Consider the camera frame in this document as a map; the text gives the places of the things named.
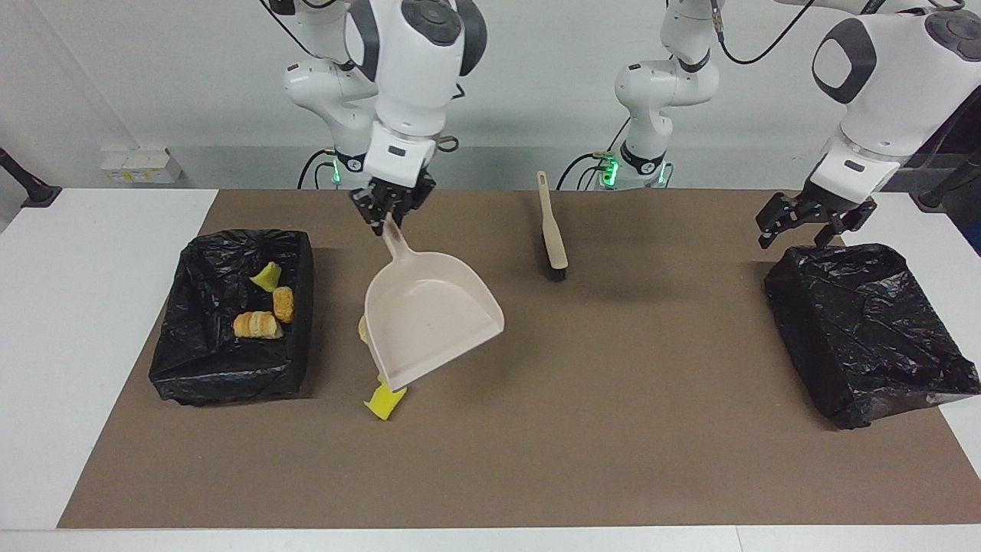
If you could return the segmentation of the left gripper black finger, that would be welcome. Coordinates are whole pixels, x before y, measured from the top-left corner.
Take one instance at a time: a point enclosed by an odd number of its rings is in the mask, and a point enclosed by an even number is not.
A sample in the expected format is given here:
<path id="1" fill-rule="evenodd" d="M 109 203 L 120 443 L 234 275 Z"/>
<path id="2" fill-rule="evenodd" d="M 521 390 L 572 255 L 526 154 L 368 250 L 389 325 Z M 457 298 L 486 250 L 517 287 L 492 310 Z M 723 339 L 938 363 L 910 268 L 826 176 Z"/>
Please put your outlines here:
<path id="1" fill-rule="evenodd" d="M 768 249 L 778 235 L 796 229 L 800 225 L 798 199 L 784 192 L 774 193 L 756 216 L 756 226 L 760 231 L 758 245 Z"/>
<path id="2" fill-rule="evenodd" d="M 831 217 L 831 219 L 824 224 L 822 229 L 814 238 L 814 245 L 817 248 L 826 248 L 834 238 L 838 235 L 843 235 L 851 231 L 851 224 L 845 220 L 845 217 Z"/>

